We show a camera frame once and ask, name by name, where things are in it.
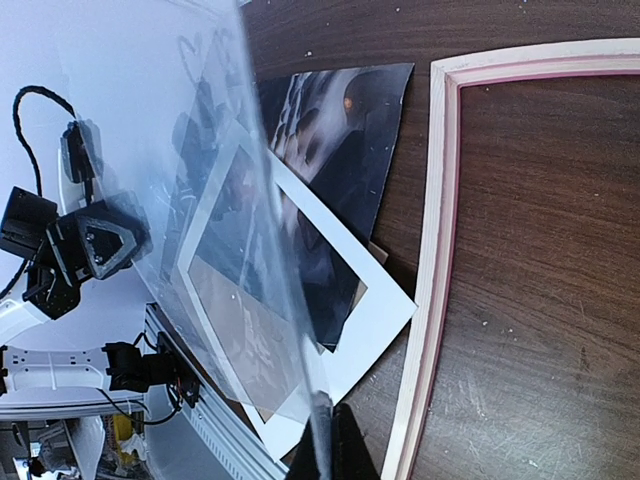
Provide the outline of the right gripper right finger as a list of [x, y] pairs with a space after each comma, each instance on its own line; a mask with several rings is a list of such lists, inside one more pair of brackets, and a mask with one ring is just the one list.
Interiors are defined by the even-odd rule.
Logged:
[[332, 478], [379, 480], [351, 407], [338, 404], [332, 418]]

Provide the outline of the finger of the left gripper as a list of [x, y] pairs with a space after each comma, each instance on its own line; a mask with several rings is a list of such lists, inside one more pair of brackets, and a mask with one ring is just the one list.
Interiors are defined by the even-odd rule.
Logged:
[[91, 275], [107, 279], [132, 266], [149, 246], [149, 225], [133, 192], [123, 191], [74, 212]]

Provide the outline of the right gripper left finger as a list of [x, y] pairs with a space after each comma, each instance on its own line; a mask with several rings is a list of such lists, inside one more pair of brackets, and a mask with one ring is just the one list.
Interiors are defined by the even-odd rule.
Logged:
[[332, 478], [333, 403], [326, 392], [311, 396], [311, 414], [286, 475], [287, 480]]

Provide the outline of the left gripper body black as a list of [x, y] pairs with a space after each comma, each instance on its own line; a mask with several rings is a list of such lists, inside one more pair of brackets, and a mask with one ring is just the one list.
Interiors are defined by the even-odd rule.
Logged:
[[1, 249], [22, 259], [1, 297], [32, 307], [47, 320], [59, 319], [80, 303], [80, 288], [65, 280], [47, 236], [58, 219], [54, 202], [14, 187], [1, 221]]

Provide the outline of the white mat board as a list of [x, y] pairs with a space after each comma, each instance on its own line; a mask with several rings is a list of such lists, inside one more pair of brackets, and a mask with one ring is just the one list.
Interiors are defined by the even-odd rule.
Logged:
[[197, 331], [221, 371], [220, 387], [229, 391], [222, 372], [221, 355], [214, 351], [196, 310], [194, 286], [187, 272], [198, 256], [238, 288], [264, 304], [291, 325], [294, 351], [300, 355], [302, 379], [309, 414], [302, 422], [278, 422], [259, 431], [268, 454], [285, 456], [299, 442], [311, 414], [311, 396], [326, 392], [332, 403], [343, 399], [331, 392], [332, 382], [323, 367], [317, 367], [313, 351], [319, 344], [313, 334], [304, 296], [294, 275], [286, 267], [289, 248], [280, 242], [277, 229], [283, 213], [274, 201], [284, 197], [318, 230], [355, 275], [368, 285], [362, 306], [366, 325], [357, 336], [357, 352], [373, 348], [378, 356], [373, 366], [415, 312], [414, 302], [388, 275], [369, 251], [309, 188], [272, 153], [262, 151], [255, 138], [238, 122], [226, 129], [213, 169], [188, 225], [177, 256], [175, 285]]

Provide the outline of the clear acrylic sheet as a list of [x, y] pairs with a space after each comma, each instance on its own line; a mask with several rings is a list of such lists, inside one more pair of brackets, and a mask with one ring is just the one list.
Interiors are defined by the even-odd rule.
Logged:
[[328, 407], [233, 1], [56, 1], [54, 41], [102, 196], [141, 278], [230, 399]]

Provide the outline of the dalmatian dog photo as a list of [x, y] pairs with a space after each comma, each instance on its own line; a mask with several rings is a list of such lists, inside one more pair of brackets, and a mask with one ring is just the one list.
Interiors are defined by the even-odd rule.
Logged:
[[[367, 245], [399, 131], [410, 64], [303, 72], [258, 86], [275, 155]], [[316, 337], [334, 350], [363, 287], [311, 222], [284, 201]]]

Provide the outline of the pink wooden picture frame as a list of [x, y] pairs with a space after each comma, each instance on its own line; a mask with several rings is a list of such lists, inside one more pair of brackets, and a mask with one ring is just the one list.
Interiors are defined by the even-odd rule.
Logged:
[[425, 197], [415, 290], [417, 310], [411, 319], [382, 478], [409, 478], [435, 381], [454, 255], [461, 90], [515, 81], [638, 72], [636, 38], [527, 45], [432, 62]]

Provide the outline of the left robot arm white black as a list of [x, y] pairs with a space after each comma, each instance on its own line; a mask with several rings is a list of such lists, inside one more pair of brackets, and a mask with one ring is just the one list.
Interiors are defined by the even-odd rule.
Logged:
[[16, 187], [1, 221], [2, 250], [26, 269], [1, 300], [1, 392], [117, 390], [119, 361], [139, 358], [146, 294], [126, 272], [142, 223], [99, 201], [60, 215]]

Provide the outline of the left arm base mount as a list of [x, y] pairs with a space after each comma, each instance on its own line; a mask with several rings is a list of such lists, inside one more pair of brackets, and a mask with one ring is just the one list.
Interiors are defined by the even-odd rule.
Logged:
[[165, 332], [157, 334], [150, 353], [126, 342], [107, 343], [101, 351], [107, 357], [110, 391], [147, 393], [152, 386], [168, 386], [190, 408], [199, 400], [199, 378]]

